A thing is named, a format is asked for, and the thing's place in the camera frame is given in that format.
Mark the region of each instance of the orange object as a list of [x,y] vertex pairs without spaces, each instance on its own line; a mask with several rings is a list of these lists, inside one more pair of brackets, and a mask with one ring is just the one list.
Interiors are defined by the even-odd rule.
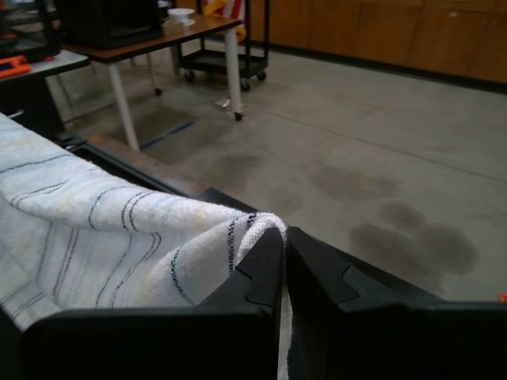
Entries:
[[23,55],[0,59],[0,79],[29,73],[32,65],[26,62]]

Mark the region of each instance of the cabinet door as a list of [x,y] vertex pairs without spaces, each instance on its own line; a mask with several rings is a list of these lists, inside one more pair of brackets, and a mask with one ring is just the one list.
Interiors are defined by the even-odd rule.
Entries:
[[487,13],[425,9],[407,59],[408,65],[465,75],[489,19]]
[[470,10],[473,12],[491,12],[495,0],[426,0],[429,8],[444,10]]
[[413,6],[366,4],[355,56],[405,64],[421,9]]
[[269,23],[271,42],[308,49],[310,3],[308,0],[272,0]]
[[351,55],[360,26],[362,0],[314,0],[310,49]]
[[265,0],[250,0],[250,32],[252,40],[264,40]]
[[470,70],[473,78],[507,82],[507,16],[497,15],[488,25]]
[[507,14],[507,0],[497,0],[494,11],[495,13]]

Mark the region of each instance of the cart wheel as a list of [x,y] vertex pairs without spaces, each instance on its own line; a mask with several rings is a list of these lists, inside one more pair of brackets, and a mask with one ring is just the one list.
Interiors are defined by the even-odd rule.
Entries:
[[185,80],[192,84],[196,80],[196,73],[193,72],[193,70],[186,70],[185,71]]
[[265,80],[266,80],[266,77],[267,77],[267,75],[266,75],[266,72],[265,72],[264,70],[263,70],[263,71],[259,71],[259,72],[257,73],[257,79],[258,79],[259,81],[265,81]]
[[250,80],[249,79],[242,79],[241,80],[241,89],[243,91],[250,91]]

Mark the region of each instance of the brown tabletop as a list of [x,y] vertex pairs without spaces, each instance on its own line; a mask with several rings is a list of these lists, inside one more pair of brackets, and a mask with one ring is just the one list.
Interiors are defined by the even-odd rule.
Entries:
[[194,25],[185,27],[183,32],[170,34],[156,40],[132,44],[125,47],[120,47],[114,50],[98,50],[93,47],[82,46],[78,44],[66,44],[64,48],[74,51],[79,54],[90,57],[93,61],[102,63],[116,63],[156,51],[162,48],[167,48],[175,44],[181,44],[190,40],[195,40],[208,34],[222,32],[240,25],[240,20],[233,20],[231,18],[221,17],[206,17],[199,14],[192,15],[191,18],[196,21]]

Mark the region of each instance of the blue tape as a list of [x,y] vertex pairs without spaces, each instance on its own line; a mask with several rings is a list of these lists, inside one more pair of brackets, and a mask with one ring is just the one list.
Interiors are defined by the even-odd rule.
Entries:
[[167,137],[171,136],[171,135],[176,135],[177,133],[181,132],[181,131],[184,131],[185,129],[187,129],[188,127],[191,127],[193,124],[195,124],[196,122],[195,121],[189,121],[188,123],[185,123],[183,125],[181,125],[180,127],[176,128],[176,129],[173,129],[172,131],[169,131],[167,133],[165,133],[164,135],[162,136],[159,136],[159,137],[156,137],[154,138],[153,140],[150,140],[148,142],[145,142],[143,145],[141,145],[139,148],[141,150],[145,150],[146,148],[149,148],[150,146],[153,146],[155,145],[156,143],[160,143],[162,140],[166,139]]

